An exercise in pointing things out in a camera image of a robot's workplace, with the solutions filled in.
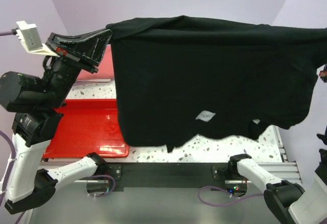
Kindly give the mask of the black t shirt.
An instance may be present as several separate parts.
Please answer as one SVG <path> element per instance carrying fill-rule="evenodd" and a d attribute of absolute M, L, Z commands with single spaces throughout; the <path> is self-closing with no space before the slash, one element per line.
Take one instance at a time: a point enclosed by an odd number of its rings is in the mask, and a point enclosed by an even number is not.
<path fill-rule="evenodd" d="M 118 121 L 133 147 L 256 140 L 308 115 L 326 29 L 178 16 L 110 23 Z"/>

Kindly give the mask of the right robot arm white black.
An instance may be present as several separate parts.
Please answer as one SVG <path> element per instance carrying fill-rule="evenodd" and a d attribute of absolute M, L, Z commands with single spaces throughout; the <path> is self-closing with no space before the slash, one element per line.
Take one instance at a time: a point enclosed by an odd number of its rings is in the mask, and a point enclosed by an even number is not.
<path fill-rule="evenodd" d="M 270 125 L 289 129 L 307 117 L 317 79 L 326 82 L 326 65 L 308 84 L 304 73 L 300 73 L 300 77 L 299 87 L 284 89 L 284 93 L 275 98 L 256 97 L 256 88 L 243 102 L 233 106 L 237 117 L 247 125 L 248 138 L 258 139 Z M 319 153 L 315 180 L 307 190 L 269 173 L 247 153 L 231 156 L 222 174 L 226 179 L 250 180 L 280 223 L 320 223 L 326 219 L 326 150 L 321 148 Z"/>

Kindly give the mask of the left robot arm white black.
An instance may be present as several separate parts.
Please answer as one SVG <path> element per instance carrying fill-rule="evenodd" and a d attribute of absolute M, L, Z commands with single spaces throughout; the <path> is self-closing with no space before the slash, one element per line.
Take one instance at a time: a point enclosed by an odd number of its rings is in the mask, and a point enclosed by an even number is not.
<path fill-rule="evenodd" d="M 1 204 L 9 213 L 38 208 L 60 188 L 83 178 L 114 181 L 107 162 L 96 153 L 63 167 L 39 167 L 63 118 L 57 109 L 82 70 L 98 71 L 111 37 L 109 29 L 77 36 L 52 33 L 37 50 L 44 56 L 42 77 L 13 71 L 1 76 L 1 106 L 15 113 L 1 190 Z"/>

